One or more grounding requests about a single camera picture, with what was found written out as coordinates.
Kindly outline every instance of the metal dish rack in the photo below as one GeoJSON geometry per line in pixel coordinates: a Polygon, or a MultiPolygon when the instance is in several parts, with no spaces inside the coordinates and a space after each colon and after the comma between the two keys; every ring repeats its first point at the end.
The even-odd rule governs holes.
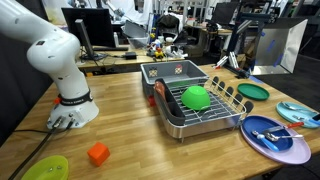
{"type": "Polygon", "coordinates": [[[182,86],[177,84],[179,82],[164,83],[166,100],[157,91],[154,97],[168,134],[181,141],[185,137],[235,127],[246,112],[237,98],[212,80],[182,86]],[[195,111],[181,102],[183,92],[194,85],[203,86],[209,94],[211,105],[206,110],[195,111]]]}

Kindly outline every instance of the floor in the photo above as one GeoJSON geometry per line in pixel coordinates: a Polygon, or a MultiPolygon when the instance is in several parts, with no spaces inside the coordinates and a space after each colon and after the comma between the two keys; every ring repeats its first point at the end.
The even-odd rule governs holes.
{"type": "MultiPolygon", "coordinates": [[[[320,111],[320,60],[298,55],[294,72],[289,75],[259,75],[256,78],[288,94],[307,106],[320,111]]],[[[189,58],[197,65],[216,63],[215,57],[189,58]]],[[[285,166],[279,170],[254,177],[250,180],[319,180],[320,154],[314,155],[307,163],[285,166]]]]}

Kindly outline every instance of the green plate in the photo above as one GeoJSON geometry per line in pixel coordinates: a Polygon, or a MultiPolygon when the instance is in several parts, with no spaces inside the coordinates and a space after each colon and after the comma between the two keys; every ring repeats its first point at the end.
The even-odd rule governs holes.
{"type": "Polygon", "coordinates": [[[238,85],[238,91],[241,93],[244,97],[258,100],[258,101],[263,101],[269,98],[270,94],[267,90],[264,88],[254,85],[254,84],[249,84],[249,83],[242,83],[238,85]]]}
{"type": "Polygon", "coordinates": [[[68,160],[64,156],[49,156],[34,164],[22,177],[22,180],[67,180],[68,160]]]}

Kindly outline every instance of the plate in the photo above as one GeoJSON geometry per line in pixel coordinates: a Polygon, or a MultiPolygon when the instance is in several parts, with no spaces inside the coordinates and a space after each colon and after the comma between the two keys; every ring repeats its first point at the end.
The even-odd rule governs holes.
{"type": "MultiPolygon", "coordinates": [[[[295,123],[295,122],[300,122],[301,121],[301,120],[298,120],[298,119],[294,118],[293,117],[294,115],[296,115],[298,117],[305,118],[305,119],[311,119],[312,117],[317,115],[317,113],[312,112],[311,109],[303,107],[303,106],[301,106],[299,104],[295,104],[295,103],[292,103],[292,102],[284,102],[284,103],[286,103],[289,106],[292,106],[294,108],[297,108],[297,109],[310,110],[310,112],[308,112],[308,111],[290,110],[290,109],[286,108],[281,102],[278,103],[277,106],[276,106],[277,112],[280,114],[280,116],[282,116],[285,120],[287,120],[289,122],[295,123]]],[[[303,122],[304,122],[304,125],[302,127],[305,127],[305,128],[317,128],[317,127],[319,127],[318,125],[316,125],[316,124],[314,124],[312,122],[309,122],[309,121],[303,121],[303,122]]]]}
{"type": "Polygon", "coordinates": [[[54,155],[34,164],[22,177],[22,180],[67,180],[68,160],[64,156],[54,155]]]}
{"type": "MultiPolygon", "coordinates": [[[[256,144],[268,148],[261,140],[259,140],[255,135],[252,134],[253,130],[256,130],[259,133],[262,133],[263,130],[271,127],[279,126],[278,123],[270,120],[267,117],[263,116],[248,116],[244,119],[242,128],[246,136],[250,138],[256,144]]],[[[273,135],[276,136],[289,136],[290,134],[286,130],[280,130],[276,132],[272,132],[273,135]]],[[[291,148],[293,144],[292,138],[280,138],[278,141],[272,142],[280,151],[287,150],[291,148]]]]}
{"type": "MultiPolygon", "coordinates": [[[[270,121],[274,121],[275,123],[279,123],[279,125],[284,125],[280,122],[277,122],[275,120],[270,119],[270,121]]],[[[311,151],[304,139],[293,139],[293,145],[290,149],[286,151],[280,151],[280,152],[274,152],[268,148],[264,148],[254,141],[252,141],[244,132],[243,127],[241,126],[241,132],[244,137],[244,139],[259,153],[262,155],[280,162],[284,164],[292,164],[292,165],[297,165],[297,164],[303,164],[309,161],[311,157],[311,151]]],[[[291,135],[298,135],[296,131],[293,129],[287,129],[287,132],[291,135]]]]}
{"type": "Polygon", "coordinates": [[[239,84],[238,91],[243,96],[258,101],[266,100],[270,96],[269,92],[264,88],[249,83],[239,84]]]}

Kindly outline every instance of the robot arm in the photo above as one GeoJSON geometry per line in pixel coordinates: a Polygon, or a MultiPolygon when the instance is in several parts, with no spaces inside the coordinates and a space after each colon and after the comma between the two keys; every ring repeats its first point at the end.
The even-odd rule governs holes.
{"type": "Polygon", "coordinates": [[[80,50],[79,40],[15,0],[1,0],[0,7],[0,33],[32,44],[27,52],[30,64],[47,73],[60,92],[61,102],[52,109],[47,126],[51,128],[59,117],[65,119],[62,128],[70,121],[75,122],[73,127],[82,127],[94,119],[99,109],[74,61],[80,50]]]}

